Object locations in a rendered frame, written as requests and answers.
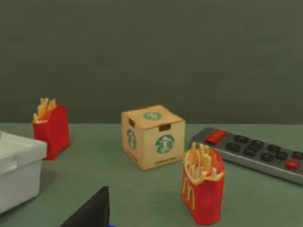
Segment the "golden arches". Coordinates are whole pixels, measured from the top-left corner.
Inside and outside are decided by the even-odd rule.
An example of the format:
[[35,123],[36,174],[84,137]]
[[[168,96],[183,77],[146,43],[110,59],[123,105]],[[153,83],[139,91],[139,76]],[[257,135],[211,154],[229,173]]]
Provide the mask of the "golden arches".
[[192,195],[192,209],[195,210],[196,208],[196,198],[195,198],[195,191],[192,186],[189,186],[188,178],[185,177],[183,180],[183,185],[182,185],[182,194],[184,195],[187,191],[187,201],[190,202],[190,197]]

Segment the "table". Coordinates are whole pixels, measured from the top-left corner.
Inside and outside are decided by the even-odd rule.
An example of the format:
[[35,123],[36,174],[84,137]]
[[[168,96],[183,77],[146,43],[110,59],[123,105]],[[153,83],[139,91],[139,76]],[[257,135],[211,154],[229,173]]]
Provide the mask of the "table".
[[[209,126],[303,150],[303,125],[187,125],[190,137]],[[0,129],[32,137],[31,124]],[[41,193],[0,218],[1,227],[58,227],[102,186],[110,192],[116,227],[195,227],[181,201],[182,164],[141,171],[121,149],[119,124],[71,124],[72,146],[44,161]],[[221,221],[215,227],[285,227],[303,224],[303,188],[225,163]]]

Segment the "gray remote control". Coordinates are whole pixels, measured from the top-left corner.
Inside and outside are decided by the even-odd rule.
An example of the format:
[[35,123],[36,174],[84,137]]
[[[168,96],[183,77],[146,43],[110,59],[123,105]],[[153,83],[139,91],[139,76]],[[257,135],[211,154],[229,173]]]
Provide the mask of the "gray remote control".
[[191,142],[219,151],[223,160],[303,185],[303,153],[223,130],[205,128]]

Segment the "starbucks box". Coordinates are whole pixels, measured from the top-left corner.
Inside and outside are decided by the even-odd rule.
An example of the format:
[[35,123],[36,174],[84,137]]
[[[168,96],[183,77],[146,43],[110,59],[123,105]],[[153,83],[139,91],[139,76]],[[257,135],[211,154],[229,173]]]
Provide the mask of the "starbucks box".
[[183,158],[185,121],[181,117],[161,105],[121,115],[123,150],[142,170]]

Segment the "dark green wall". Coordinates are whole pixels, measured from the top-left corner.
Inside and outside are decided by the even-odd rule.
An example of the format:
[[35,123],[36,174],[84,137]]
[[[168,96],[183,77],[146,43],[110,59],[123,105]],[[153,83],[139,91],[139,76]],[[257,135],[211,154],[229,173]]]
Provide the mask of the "dark green wall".
[[303,123],[303,2],[2,0],[0,122],[162,103],[188,122]]

